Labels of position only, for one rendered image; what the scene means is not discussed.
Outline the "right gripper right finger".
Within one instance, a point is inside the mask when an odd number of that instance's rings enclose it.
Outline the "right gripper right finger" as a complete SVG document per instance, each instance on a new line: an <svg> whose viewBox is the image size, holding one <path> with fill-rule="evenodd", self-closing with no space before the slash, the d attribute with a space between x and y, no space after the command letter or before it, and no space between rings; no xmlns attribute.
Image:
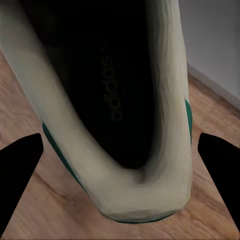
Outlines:
<svg viewBox="0 0 240 240"><path fill-rule="evenodd" d="M197 150L240 232L240 148L202 133Z"/></svg>

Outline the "gym shoe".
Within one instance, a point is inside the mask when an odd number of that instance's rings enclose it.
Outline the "gym shoe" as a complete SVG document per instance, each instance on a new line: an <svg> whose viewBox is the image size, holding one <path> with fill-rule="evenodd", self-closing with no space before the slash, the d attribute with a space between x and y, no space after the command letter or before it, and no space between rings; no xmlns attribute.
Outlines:
<svg viewBox="0 0 240 240"><path fill-rule="evenodd" d="M184 209L192 110L178 0L0 0L0 49L64 166L123 224Z"/></svg>

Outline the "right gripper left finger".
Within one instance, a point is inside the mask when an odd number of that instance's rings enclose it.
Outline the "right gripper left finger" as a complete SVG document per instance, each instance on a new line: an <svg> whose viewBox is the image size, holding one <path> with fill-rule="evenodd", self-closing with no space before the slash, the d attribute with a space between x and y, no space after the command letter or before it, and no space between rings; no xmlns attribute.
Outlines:
<svg viewBox="0 0 240 240"><path fill-rule="evenodd" d="M0 150L0 239L44 151L40 133Z"/></svg>

